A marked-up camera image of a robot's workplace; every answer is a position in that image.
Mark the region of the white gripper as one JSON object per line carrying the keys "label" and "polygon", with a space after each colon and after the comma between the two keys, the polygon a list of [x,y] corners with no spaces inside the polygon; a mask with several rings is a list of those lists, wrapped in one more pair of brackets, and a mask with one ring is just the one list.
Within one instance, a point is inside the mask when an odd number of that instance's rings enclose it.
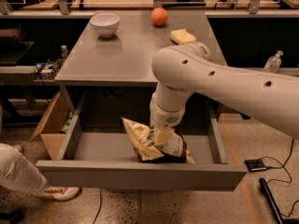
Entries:
{"label": "white gripper", "polygon": [[149,103],[150,111],[150,126],[153,127],[153,142],[155,146],[165,144],[174,130],[171,127],[177,126],[181,123],[185,113],[185,107],[179,111],[165,111],[160,108],[155,100],[155,94],[152,94]]}

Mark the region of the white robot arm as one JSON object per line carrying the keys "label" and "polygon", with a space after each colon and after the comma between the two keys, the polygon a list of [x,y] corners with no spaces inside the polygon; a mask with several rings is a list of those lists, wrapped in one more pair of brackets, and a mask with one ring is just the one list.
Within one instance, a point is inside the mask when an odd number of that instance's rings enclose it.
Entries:
{"label": "white robot arm", "polygon": [[219,65],[199,42],[160,49],[152,58],[158,80],[150,101],[154,124],[176,126],[195,92],[299,138],[299,77]]}

